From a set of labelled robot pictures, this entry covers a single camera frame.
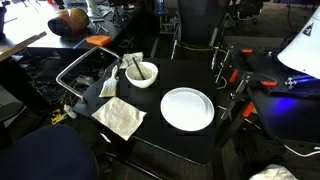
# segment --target napkin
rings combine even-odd
[[[143,59],[143,53],[138,52],[138,53],[132,53],[132,54],[124,54],[122,58],[122,63],[120,65],[120,69],[127,69],[129,66],[134,64],[132,57],[135,58],[137,63],[142,62]]]
[[[127,141],[138,129],[146,114],[121,99],[113,97],[93,113],[92,117]]]

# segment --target black chair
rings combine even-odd
[[[257,17],[261,14],[263,2],[265,0],[241,0],[237,4],[237,0],[232,0],[232,4],[228,8],[228,14],[236,22],[234,28],[241,21],[252,20],[253,24],[258,23]]]
[[[97,180],[96,159],[66,125],[38,129],[0,151],[2,180]]]
[[[229,3],[230,0],[178,0],[179,25],[174,36],[171,59],[175,56],[177,46],[213,51]]]

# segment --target white plate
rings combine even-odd
[[[162,98],[160,108],[168,123],[185,131],[198,131],[207,127],[214,116],[210,99],[191,88],[169,91]]]

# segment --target white bowl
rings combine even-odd
[[[126,69],[125,74],[128,80],[134,86],[139,88],[147,88],[156,80],[158,75],[158,68],[156,65],[149,62],[139,62],[138,66],[141,69],[143,76],[146,78],[145,80],[142,80],[135,64],[129,66]]]

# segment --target red clip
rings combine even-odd
[[[250,102],[248,104],[248,106],[246,107],[246,109],[242,112],[242,116],[245,118],[249,117],[249,115],[252,113],[253,109],[254,109],[254,105],[252,102]]]
[[[264,86],[275,87],[278,83],[277,81],[261,81]]]
[[[238,78],[238,75],[239,75],[239,71],[238,70],[234,70],[230,79],[229,79],[229,82],[230,83],[234,83],[236,81],[236,79]]]
[[[253,52],[252,49],[242,49],[241,52],[243,52],[244,54],[251,54]]]

